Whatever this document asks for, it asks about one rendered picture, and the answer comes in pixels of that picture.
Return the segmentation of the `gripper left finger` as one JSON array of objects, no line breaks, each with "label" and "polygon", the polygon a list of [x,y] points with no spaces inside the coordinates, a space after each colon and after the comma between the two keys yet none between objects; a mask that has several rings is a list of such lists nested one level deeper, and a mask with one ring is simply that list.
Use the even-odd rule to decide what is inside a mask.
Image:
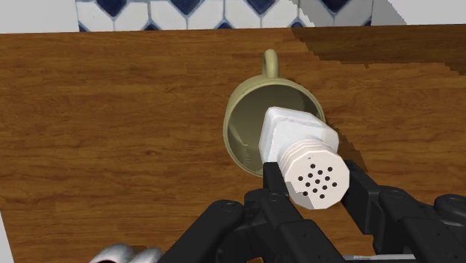
[{"label": "gripper left finger", "polygon": [[211,203],[158,263],[344,263],[313,220],[289,199],[276,162],[263,166],[263,186],[244,202]]}]

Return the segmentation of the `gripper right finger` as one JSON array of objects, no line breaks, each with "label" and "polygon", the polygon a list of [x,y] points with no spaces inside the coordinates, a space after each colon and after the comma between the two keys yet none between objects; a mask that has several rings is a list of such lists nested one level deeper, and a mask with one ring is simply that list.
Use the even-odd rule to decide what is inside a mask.
[{"label": "gripper right finger", "polygon": [[466,197],[445,194],[433,205],[401,188],[376,184],[346,160],[349,189],[342,203],[357,227],[373,237],[376,254],[409,254],[417,263],[466,263]]}]

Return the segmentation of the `white salt shaker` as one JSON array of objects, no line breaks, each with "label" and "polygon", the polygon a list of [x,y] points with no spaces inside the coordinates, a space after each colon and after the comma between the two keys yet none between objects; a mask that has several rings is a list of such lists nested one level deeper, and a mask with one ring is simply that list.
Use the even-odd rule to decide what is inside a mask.
[{"label": "white salt shaker", "polygon": [[264,163],[278,164],[291,200],[315,210],[340,202],[350,186],[339,143],[338,133],[313,114],[271,107],[258,148]]}]

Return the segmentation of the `beige mug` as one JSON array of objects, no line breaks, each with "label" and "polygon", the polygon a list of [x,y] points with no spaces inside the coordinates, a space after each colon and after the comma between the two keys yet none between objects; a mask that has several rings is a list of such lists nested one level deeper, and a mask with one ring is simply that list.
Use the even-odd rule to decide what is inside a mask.
[{"label": "beige mug", "polygon": [[325,121],[317,98],[294,81],[282,78],[275,50],[264,52],[262,73],[240,83],[229,97],[223,141],[232,160],[254,176],[262,176],[259,140],[268,108],[278,106],[313,114]]}]

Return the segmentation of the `silver metal object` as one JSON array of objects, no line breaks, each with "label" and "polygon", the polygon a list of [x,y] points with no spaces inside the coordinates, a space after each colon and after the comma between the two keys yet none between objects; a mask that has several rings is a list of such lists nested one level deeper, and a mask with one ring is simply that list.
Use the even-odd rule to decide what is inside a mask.
[{"label": "silver metal object", "polygon": [[113,244],[104,248],[89,263],[158,263],[163,252],[158,247],[149,247],[140,252],[127,244]]}]

